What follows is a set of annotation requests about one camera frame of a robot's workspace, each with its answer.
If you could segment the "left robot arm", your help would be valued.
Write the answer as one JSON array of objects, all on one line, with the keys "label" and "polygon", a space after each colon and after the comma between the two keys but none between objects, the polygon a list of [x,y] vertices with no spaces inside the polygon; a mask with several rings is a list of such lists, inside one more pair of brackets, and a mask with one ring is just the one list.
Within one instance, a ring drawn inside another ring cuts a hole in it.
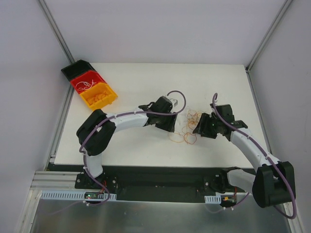
[{"label": "left robot arm", "polygon": [[114,133],[149,125],[172,133],[177,118],[172,109],[176,105],[177,100],[162,96],[155,102],[138,106],[133,114],[126,116],[117,117],[104,113],[101,109],[93,111],[76,132],[79,143],[86,153],[84,162],[89,172],[86,177],[87,185],[93,189],[102,185],[102,153]]}]

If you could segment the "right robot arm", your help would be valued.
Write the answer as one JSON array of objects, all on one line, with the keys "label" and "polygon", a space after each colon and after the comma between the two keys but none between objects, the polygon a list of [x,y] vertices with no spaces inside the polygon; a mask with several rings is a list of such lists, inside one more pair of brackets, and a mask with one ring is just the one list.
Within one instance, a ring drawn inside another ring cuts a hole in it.
[{"label": "right robot arm", "polygon": [[295,201],[294,167],[290,162],[281,162],[264,149],[251,135],[242,120],[236,120],[229,104],[213,108],[211,114],[201,114],[193,130],[194,134],[215,139],[224,136],[235,145],[252,165],[250,174],[239,167],[223,168],[211,188],[225,193],[234,187],[253,195],[261,208]]}]

